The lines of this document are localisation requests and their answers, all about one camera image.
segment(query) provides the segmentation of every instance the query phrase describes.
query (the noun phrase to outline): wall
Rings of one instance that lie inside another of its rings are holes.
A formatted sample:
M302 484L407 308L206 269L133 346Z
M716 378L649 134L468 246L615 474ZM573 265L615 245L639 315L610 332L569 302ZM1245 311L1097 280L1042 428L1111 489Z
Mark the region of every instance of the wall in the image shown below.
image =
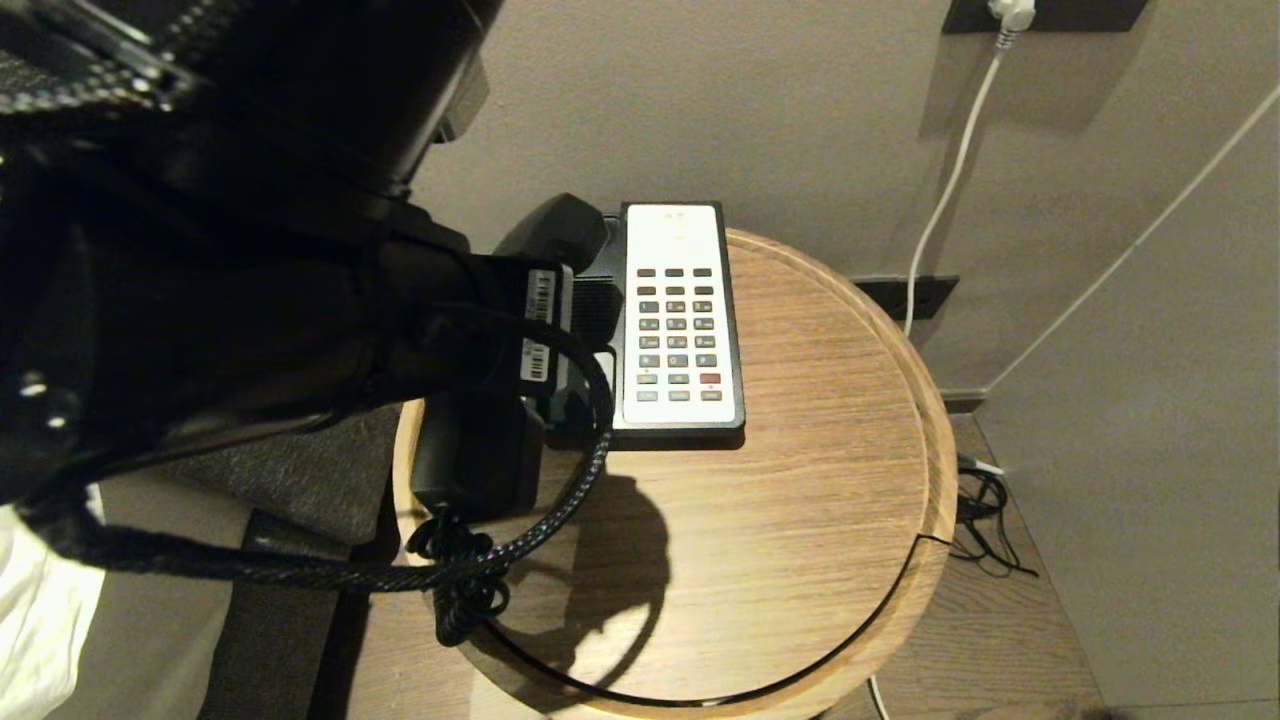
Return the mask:
M417 201L492 249L561 192L718 199L850 277L902 275L991 37L946 0L511 0L492 94ZM924 270L938 384L986 387L1151 223L1275 83L1276 4L1152 1L1126 35L1032 35Z
M1162 706L1135 717L1280 717L1276 120L978 413L1105 701Z

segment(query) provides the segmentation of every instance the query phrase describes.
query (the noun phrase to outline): gray fabric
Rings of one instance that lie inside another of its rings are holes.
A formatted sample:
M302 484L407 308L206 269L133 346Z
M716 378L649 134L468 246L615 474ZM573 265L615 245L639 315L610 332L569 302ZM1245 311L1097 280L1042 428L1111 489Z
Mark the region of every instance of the gray fabric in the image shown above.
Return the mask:
M251 509L146 470L101 483L108 523L238 547ZM108 573L79 679L46 720L189 720L209 685L232 588L218 580Z
M344 559L349 548L255 511L246 550ZM200 720L303 720L338 594L236 583Z
M284 434L166 468L346 544L374 538L399 407Z

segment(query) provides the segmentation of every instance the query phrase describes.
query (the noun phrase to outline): phone keypad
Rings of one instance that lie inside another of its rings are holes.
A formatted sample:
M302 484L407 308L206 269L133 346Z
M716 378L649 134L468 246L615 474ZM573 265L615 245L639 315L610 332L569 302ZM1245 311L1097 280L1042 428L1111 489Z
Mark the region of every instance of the phone keypad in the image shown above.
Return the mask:
M663 277L668 278L667 282L672 282L672 278L710 278L710 268L643 268L636 272L637 277L641 278L654 278ZM657 286L639 286L640 295L658 295L659 290ZM695 296L714 296L716 287L709 284L668 284L662 288L662 293L666 296L682 296L682 295L695 295ZM639 347L643 350L655 350L658 347L667 347L668 350L684 350L686 347L696 347L703 352L698 352L690 359L685 354L643 354L640 355L639 365L641 372L635 375L636 384L640 386L676 386L676 387L689 387L691 383L689 373L675 372L684 370L690 365L696 368L718 368L719 355L716 352L717 342L716 336L710 334L716 331L716 320L709 316L694 316L694 314L708 314L714 311L714 304L712 300L696 300L694 302L686 302L684 300L667 300L664 302L654 301L641 301L640 304L641 314L658 314L662 313L659 318L640 318L639 329L646 332L662 332L659 334L641 334L639 336ZM692 329L701 331L698 334L690 333L689 320L692 319ZM698 373L695 379L695 391L690 389L669 389L666 393L650 389L643 389L636 392L636 400L643 402L657 402L659 400L666 400L669 402L723 402L724 391L721 373Z

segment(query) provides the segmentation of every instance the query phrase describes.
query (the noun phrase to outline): braided black cable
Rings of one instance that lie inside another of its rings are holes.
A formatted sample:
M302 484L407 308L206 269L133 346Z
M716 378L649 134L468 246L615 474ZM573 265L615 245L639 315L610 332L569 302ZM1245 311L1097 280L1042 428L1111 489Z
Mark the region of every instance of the braided black cable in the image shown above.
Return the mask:
M84 486L97 477L76 478L74 483L65 478L51 482L45 489L19 501L15 510L55 552L105 570L352 592L425 591L453 587L467 578L500 577L511 562L529 555L559 530L599 479L612 439L613 396L604 372L591 354L576 337L559 328L467 305L433 305L425 311L435 323L486 334L520 334L547 345L576 364L586 377L595 415L595 441L573 480L547 515L506 544L453 553L448 562L428 568L230 550L166 533L104 525L86 507Z
M87 64L88 74L49 78L36 87L20 90L0 83L0 122L28 131L41 126L92 129L145 113L170 113L188 104L200 86L209 82L191 65L205 60L236 23L251 20L251 10L265 5L259 0L193 0L150 44L115 37L110 29L104 29L104 35L116 40L115 46L106 47L73 33L82 50L93 53ZM59 3L41 3L32 5L29 12L58 28L49 32L67 33L72 32L70 26L59 19L65 20L72 9ZM76 13L82 23L93 24L101 23L99 18L104 15L109 13L102 9L91 15Z

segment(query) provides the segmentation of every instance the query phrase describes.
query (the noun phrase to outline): power outlet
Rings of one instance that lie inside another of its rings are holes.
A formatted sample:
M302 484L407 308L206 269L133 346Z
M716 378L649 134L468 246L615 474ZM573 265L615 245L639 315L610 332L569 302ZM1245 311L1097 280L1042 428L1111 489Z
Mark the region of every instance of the power outlet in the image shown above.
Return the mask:
M938 314L942 304L960 282L959 275L922 275L915 278L915 319L927 320ZM874 279L854 281L858 290L867 293L895 320L906 319L906 281Z
M1033 32L1129 32L1147 0L1036 0ZM997 32L987 0L951 0L942 35Z

